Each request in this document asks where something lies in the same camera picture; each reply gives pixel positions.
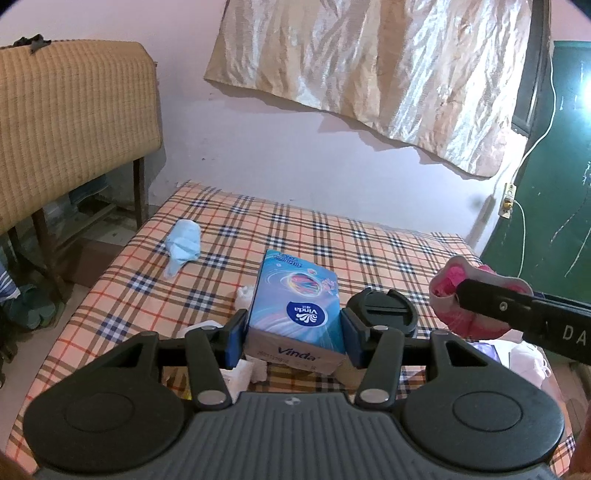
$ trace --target electrical outlet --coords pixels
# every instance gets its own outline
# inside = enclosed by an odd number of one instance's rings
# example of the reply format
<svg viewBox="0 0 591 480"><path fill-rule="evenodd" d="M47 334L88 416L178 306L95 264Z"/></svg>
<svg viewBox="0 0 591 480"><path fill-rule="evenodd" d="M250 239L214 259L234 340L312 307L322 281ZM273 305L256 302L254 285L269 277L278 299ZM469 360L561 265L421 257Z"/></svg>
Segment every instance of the electrical outlet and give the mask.
<svg viewBox="0 0 591 480"><path fill-rule="evenodd" d="M512 183L505 183L505 191L501 199L501 206L499 207L499 216L503 218L511 218L513 205L515 203L515 191L517 187Z"/></svg>

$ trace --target purple package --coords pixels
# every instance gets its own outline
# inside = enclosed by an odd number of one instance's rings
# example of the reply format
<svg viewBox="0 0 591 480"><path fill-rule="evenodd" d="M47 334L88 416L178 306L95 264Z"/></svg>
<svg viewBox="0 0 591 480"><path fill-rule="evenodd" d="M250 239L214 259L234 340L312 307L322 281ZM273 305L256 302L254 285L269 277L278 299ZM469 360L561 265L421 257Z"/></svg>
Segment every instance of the purple package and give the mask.
<svg viewBox="0 0 591 480"><path fill-rule="evenodd" d="M470 345L472 345L476 350L481 351L482 353L484 353L486 356L492 358L494 361L501 363L501 358L499 357L499 354L496 352L496 348L494 347L494 345L491 345L490 343L486 343L486 342L468 342Z"/></svg>

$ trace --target blue striped cloth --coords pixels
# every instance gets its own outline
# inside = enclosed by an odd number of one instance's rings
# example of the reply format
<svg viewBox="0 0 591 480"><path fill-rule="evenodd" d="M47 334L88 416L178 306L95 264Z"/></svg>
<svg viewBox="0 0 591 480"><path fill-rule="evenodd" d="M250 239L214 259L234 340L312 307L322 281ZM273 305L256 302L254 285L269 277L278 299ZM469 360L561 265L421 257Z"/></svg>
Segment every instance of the blue striped cloth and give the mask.
<svg viewBox="0 0 591 480"><path fill-rule="evenodd" d="M8 275L6 268L0 264L0 303L4 303L9 299L15 299L20 294L21 292L10 278L10 275Z"/></svg>

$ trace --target white lettering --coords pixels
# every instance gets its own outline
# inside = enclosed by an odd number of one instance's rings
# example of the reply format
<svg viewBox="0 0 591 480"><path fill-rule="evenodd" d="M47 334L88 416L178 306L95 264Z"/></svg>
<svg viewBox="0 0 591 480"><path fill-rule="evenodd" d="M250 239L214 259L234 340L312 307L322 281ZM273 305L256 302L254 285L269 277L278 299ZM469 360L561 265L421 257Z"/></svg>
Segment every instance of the white lettering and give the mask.
<svg viewBox="0 0 591 480"><path fill-rule="evenodd" d="M585 330L583 330L583 333L581 333L581 335L579 336L577 343L579 342L583 342L583 346L587 345L587 332L585 332Z"/></svg>
<svg viewBox="0 0 591 480"><path fill-rule="evenodd" d="M567 325L564 328L564 335L562 336L562 340L570 340L572 337L573 337L573 328L570 325Z"/></svg>

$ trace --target checkered tablecloth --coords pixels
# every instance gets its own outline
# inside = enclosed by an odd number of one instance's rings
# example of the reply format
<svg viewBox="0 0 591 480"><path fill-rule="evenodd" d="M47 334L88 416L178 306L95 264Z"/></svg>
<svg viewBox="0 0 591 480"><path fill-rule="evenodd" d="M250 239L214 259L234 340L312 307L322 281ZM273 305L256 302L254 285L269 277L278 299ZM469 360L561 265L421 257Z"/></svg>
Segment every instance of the checkered tablecloth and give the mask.
<svg viewBox="0 0 591 480"><path fill-rule="evenodd" d="M172 280L163 279L164 238L180 218L202 228L202 254ZM418 336L441 324L428 306L428 283L452 255L479 259L457 235L417 233L302 210L212 187L184 185L135 235L76 310L39 370L10 435L7 454L27 470L36 464L22 437L22 415L40 392L143 330L175 337L188 325L232 315L236 289L254 284L264 253L274 248L339 276L340 300L365 287L396 288L417 307ZM420 368L402 373L400 396L424 382ZM167 385L183 394L182 370ZM258 391L347 391L334 378L270 366ZM562 443L552 467L562 474L574 442Z"/></svg>

